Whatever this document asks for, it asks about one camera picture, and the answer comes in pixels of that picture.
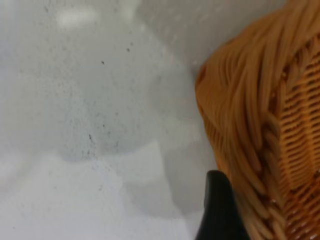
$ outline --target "dirty white surface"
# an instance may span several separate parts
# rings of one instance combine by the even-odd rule
[[[1,0],[6,240],[193,240],[214,155],[194,78],[279,0]]]

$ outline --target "tan wicker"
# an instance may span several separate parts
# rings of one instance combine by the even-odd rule
[[[220,47],[196,97],[251,239],[320,239],[320,0],[291,0]]]

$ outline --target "dark speck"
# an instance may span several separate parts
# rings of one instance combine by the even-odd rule
[[[94,144],[94,141],[92,140],[91,134],[89,134],[89,139],[90,139],[90,141]]]

